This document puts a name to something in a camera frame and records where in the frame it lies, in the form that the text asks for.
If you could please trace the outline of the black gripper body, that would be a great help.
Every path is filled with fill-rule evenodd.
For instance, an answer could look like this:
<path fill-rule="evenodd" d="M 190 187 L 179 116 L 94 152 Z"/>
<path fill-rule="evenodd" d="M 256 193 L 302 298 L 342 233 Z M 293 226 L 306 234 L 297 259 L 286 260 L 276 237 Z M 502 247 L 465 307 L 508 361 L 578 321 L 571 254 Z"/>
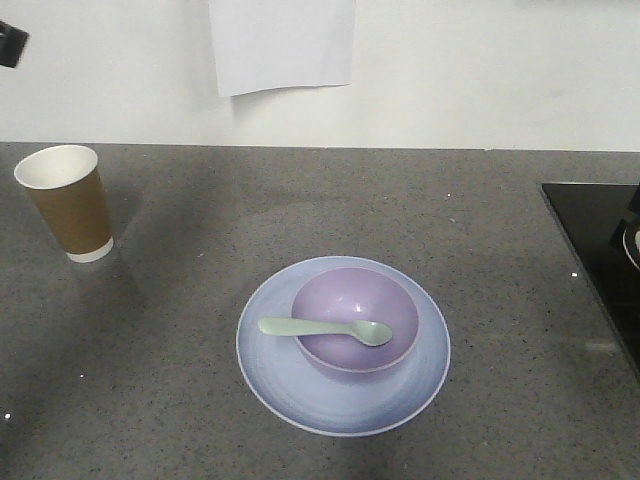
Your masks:
<path fill-rule="evenodd" d="M 23 54 L 29 33 L 0 21 L 0 64 L 16 68 Z"/>

